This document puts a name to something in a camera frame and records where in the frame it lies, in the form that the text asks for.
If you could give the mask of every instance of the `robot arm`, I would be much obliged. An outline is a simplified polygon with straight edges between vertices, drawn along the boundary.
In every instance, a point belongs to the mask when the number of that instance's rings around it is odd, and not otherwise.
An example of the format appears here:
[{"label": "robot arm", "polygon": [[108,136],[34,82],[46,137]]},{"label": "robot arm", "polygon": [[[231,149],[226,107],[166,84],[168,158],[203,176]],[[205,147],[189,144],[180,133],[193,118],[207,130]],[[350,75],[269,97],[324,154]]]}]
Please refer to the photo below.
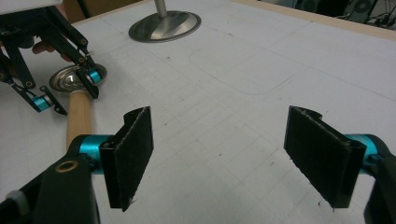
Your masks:
[{"label": "robot arm", "polygon": [[[44,2],[46,1],[42,1],[41,5],[48,5],[50,2],[53,5],[62,3],[62,1],[47,1],[44,4]],[[35,87],[35,81],[22,58],[20,49],[31,48],[34,45],[34,36],[39,36],[42,40],[47,41],[59,53],[66,55],[75,65],[78,65],[79,69],[76,73],[81,83],[93,99],[98,98],[99,90],[95,84],[103,79],[103,75],[88,52],[88,40],[54,6],[0,15],[0,41],[3,43],[10,65],[16,73],[12,76],[7,68],[7,57],[3,52],[0,52],[0,81],[9,84],[37,112],[41,112],[51,105],[55,105],[55,108],[62,107],[51,94],[48,94],[48,91],[38,97],[39,100],[30,91]],[[22,86],[15,83],[15,78],[21,81]]]}]

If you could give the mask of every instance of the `rubber pad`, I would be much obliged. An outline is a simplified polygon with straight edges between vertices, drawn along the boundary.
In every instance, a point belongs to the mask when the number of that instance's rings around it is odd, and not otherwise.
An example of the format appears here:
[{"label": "rubber pad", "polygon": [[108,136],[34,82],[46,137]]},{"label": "rubber pad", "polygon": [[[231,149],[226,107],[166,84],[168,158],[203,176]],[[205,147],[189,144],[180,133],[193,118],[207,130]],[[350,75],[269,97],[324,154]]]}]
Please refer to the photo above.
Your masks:
[{"label": "rubber pad", "polygon": [[331,207],[349,207],[364,144],[337,132],[319,113],[291,106],[284,148]]}]

